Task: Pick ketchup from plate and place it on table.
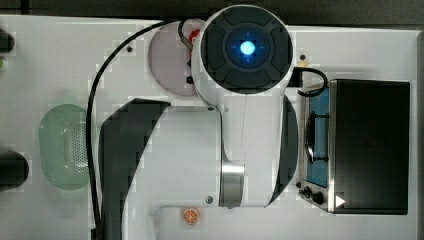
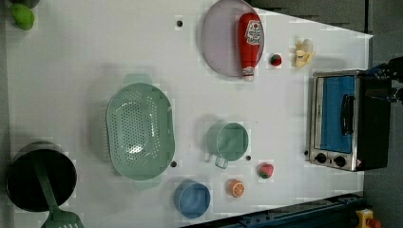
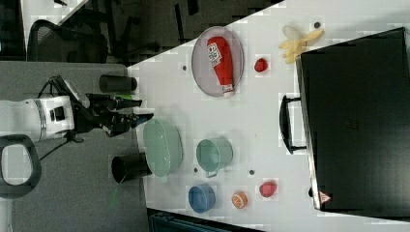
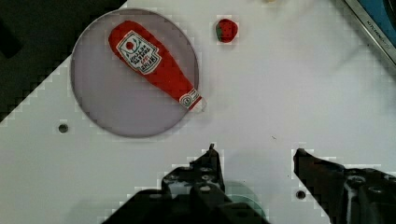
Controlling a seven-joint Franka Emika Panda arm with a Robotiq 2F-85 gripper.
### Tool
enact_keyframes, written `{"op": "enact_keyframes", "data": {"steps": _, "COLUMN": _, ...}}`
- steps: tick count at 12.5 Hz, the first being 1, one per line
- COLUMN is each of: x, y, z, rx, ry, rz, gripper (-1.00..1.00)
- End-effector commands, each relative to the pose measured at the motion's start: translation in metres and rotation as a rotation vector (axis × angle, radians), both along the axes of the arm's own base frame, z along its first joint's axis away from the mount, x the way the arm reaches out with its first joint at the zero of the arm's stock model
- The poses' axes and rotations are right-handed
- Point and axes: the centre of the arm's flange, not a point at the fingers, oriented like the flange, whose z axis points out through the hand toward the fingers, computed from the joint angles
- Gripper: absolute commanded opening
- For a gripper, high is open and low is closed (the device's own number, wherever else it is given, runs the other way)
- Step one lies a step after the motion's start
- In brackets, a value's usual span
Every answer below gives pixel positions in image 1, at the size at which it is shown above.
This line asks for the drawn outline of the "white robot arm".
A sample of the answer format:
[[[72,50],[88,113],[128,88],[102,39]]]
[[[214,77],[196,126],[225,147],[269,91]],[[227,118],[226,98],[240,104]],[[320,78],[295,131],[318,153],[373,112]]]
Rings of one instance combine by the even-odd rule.
[[[104,240],[155,240],[162,208],[266,207],[297,161],[294,46],[270,11],[235,5],[195,37],[196,106],[136,98],[99,137]]]

